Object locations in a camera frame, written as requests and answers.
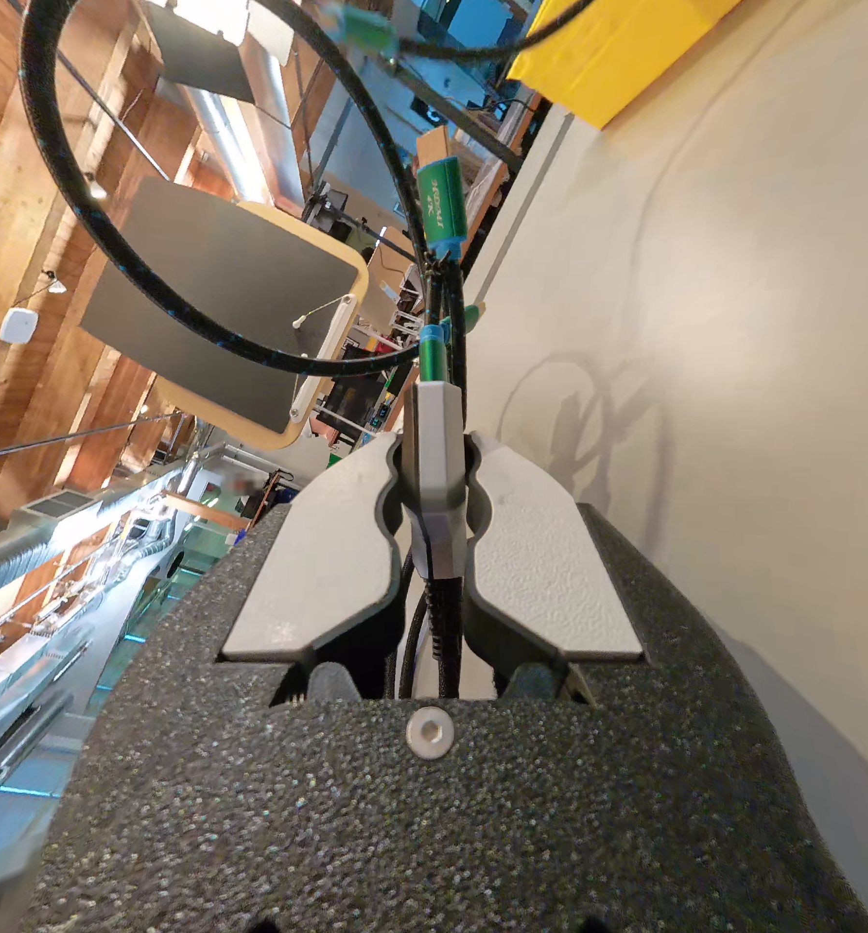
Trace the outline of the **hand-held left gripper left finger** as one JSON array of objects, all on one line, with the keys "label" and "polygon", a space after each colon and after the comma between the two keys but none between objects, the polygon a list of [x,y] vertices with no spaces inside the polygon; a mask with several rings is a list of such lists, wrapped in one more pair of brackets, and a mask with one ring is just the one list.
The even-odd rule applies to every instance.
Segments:
[{"label": "hand-held left gripper left finger", "polygon": [[393,604],[400,447],[400,434],[381,434],[293,500],[221,648],[225,659],[303,662]]}]

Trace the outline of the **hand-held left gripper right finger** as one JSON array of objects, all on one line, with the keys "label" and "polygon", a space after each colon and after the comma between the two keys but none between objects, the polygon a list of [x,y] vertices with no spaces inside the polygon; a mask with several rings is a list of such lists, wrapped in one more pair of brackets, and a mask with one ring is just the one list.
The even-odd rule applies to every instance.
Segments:
[{"label": "hand-held left gripper right finger", "polygon": [[471,458],[465,639],[485,662],[636,661],[643,647],[578,504],[493,437]]}]

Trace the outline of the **black hdmi switch box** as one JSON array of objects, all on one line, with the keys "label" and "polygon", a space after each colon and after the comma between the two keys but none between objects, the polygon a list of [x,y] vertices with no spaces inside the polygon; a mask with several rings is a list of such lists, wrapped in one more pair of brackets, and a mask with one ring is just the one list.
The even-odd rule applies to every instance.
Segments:
[{"label": "black hdmi switch box", "polygon": [[462,577],[467,481],[459,387],[443,380],[413,384],[400,451],[400,493],[416,569],[426,582]]}]

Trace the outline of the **yellow plastic bin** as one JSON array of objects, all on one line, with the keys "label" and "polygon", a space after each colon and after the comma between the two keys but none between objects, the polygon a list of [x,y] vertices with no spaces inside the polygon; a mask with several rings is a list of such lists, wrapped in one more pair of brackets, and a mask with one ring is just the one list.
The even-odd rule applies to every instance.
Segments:
[{"label": "yellow plastic bin", "polygon": [[602,130],[736,1],[597,1],[519,54],[509,77]]}]

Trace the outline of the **white stand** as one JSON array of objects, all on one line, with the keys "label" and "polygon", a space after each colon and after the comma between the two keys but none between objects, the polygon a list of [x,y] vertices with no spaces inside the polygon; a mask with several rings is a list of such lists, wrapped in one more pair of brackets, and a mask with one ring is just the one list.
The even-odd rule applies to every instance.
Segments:
[{"label": "white stand", "polygon": [[[337,361],[357,313],[358,297],[354,293],[342,296],[329,323],[328,332],[317,352],[317,358]],[[291,423],[298,425],[309,416],[321,379],[319,375],[307,375],[301,378],[300,385],[296,385],[295,395],[289,409]]]}]

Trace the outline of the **wood rimmed black board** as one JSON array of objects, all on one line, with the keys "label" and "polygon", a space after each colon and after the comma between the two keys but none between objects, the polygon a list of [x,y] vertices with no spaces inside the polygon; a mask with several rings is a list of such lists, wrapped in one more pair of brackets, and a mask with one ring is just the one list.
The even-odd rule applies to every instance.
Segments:
[{"label": "wood rimmed black board", "polygon": [[[370,285],[352,247],[263,204],[231,204],[141,180],[122,235],[151,269],[217,324],[297,359],[317,357],[340,298]],[[157,375],[164,399],[256,449],[291,446],[304,376],[263,367],[172,320],[110,261],[80,326]]]}]

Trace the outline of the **black light stand pole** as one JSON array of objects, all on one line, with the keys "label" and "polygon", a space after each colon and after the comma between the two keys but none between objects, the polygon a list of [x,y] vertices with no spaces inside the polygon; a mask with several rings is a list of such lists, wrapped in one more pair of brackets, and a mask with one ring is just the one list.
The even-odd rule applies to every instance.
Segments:
[{"label": "black light stand pole", "polygon": [[407,68],[400,60],[390,58],[387,61],[387,67],[390,74],[403,86],[410,89],[413,94],[442,114],[449,122],[454,123],[467,136],[482,146],[490,155],[496,157],[504,163],[511,173],[519,173],[522,168],[523,159],[510,146],[505,145],[495,134],[492,134],[487,128],[469,114],[468,111],[458,108],[446,97],[438,93],[428,84]]}]

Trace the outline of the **studio light panel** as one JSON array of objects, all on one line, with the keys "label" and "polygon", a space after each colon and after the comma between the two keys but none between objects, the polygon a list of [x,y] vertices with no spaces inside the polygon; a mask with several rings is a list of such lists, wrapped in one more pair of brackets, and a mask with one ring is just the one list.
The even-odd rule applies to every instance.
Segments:
[{"label": "studio light panel", "polygon": [[293,30],[262,2],[150,1],[142,6],[168,81],[255,104],[288,63]]}]

